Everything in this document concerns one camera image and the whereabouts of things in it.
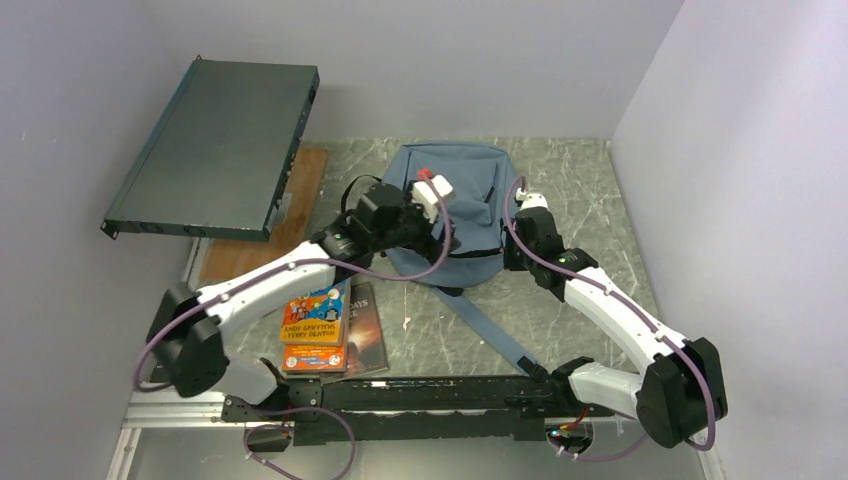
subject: backpack strap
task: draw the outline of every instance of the backpack strap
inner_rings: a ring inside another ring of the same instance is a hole
[[[347,197],[348,197],[348,195],[350,195],[350,191],[353,190],[353,185],[356,183],[357,180],[359,180],[362,177],[371,177],[374,180],[377,180],[377,182],[383,181],[380,177],[375,177],[374,175],[368,175],[367,173],[365,175],[360,175],[360,176],[354,178],[353,180],[351,180],[350,185],[348,185],[347,188],[345,188],[344,193],[342,193],[342,202],[341,202],[342,203],[342,209],[340,210],[341,213],[344,213],[345,211],[347,211]]]
[[[436,287],[436,286],[434,286],[433,288],[438,288],[439,290],[445,292],[445,294],[450,295],[451,297],[458,297],[458,296],[462,295],[463,291],[465,291],[464,288],[459,288],[459,287]]]
[[[471,303],[466,297],[453,297],[440,290],[438,287],[432,287],[433,293],[439,297],[439,300],[450,307],[456,315],[461,318],[466,325],[471,327],[471,330],[480,336],[486,343],[495,349],[502,357],[512,364],[519,372],[529,375],[525,368],[527,362],[536,364],[538,361],[530,352],[521,346],[514,338],[510,337],[503,331],[500,325],[493,322],[491,318],[481,312],[476,305]]]

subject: grey marble floor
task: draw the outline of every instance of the grey marble floor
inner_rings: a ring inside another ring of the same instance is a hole
[[[329,161],[309,231],[331,222],[350,181],[361,174],[381,175],[398,147],[414,138],[306,140],[326,148]],[[518,173],[546,195],[566,246],[594,256],[613,281],[656,314],[656,306],[603,140],[550,138],[475,138],[510,153]],[[356,198],[367,182],[354,190]],[[393,272],[388,260],[374,270]],[[494,375],[516,373],[428,287],[371,279],[383,324],[390,371],[383,375]],[[501,272],[466,290],[479,308],[530,350],[549,369],[581,355],[616,368],[632,369],[622,351],[591,321],[536,287],[524,272]],[[281,313],[256,322],[238,339],[252,357],[280,359]]]

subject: orange book cover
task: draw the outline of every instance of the orange book cover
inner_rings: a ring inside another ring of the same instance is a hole
[[[283,371],[287,373],[343,372],[347,344],[338,347],[322,345],[286,345]]]
[[[350,281],[345,280],[292,300],[283,313],[280,341],[298,345],[343,344],[349,297]]]

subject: red tag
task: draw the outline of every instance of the red tag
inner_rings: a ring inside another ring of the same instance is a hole
[[[421,170],[418,170],[418,179],[422,182],[425,178],[433,178],[433,176],[433,172],[429,168],[422,168]]]

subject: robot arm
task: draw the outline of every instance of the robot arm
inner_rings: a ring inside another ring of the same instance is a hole
[[[442,198],[451,198],[453,190],[444,177],[437,176],[432,182]],[[238,278],[199,289],[198,301],[203,303],[234,287],[240,289],[233,298],[206,310],[209,316],[221,319],[218,327],[226,344],[235,333],[291,299],[353,274],[329,263],[311,263],[263,278],[268,272],[281,265],[316,259],[339,260],[365,268],[375,253],[400,246],[432,256],[441,247],[430,235],[438,211],[437,199],[424,182],[413,183],[406,196],[394,186],[376,185],[363,195],[354,211],[342,212],[336,222],[309,241]]]
[[[522,243],[546,262],[560,265],[589,282],[563,276],[540,265],[509,235],[505,268],[528,270],[540,287],[550,290],[560,301],[573,306],[598,325],[638,370],[638,374],[623,372],[581,357],[552,372],[552,381],[567,381],[567,390],[582,403],[602,405],[638,418],[651,438],[671,448],[705,428],[707,416],[704,396],[692,372],[671,347],[659,341],[665,337],[695,361],[710,387],[716,417],[723,418],[727,414],[727,401],[715,347],[704,338],[689,341],[663,325],[618,288],[586,252],[578,248],[566,249],[542,195],[519,190],[516,200],[521,208],[515,217],[515,231]],[[625,302],[638,309],[644,320]],[[548,376],[538,365],[525,365],[531,375]]]
[[[299,260],[329,258],[320,245],[303,242],[290,253],[238,278],[199,289],[197,299],[203,303],[234,286],[250,284],[263,273],[280,265]],[[207,315],[221,319],[218,329],[225,347],[224,354],[229,360],[223,376],[210,389],[239,396],[253,405],[261,404],[278,389],[283,390],[279,395],[284,395],[284,382],[272,363],[248,360],[238,352],[226,349],[226,346],[231,345],[236,334],[256,319],[286,305],[293,298],[336,283],[336,272],[336,267],[328,264],[309,264],[283,270],[245,288],[226,302],[208,308]]]

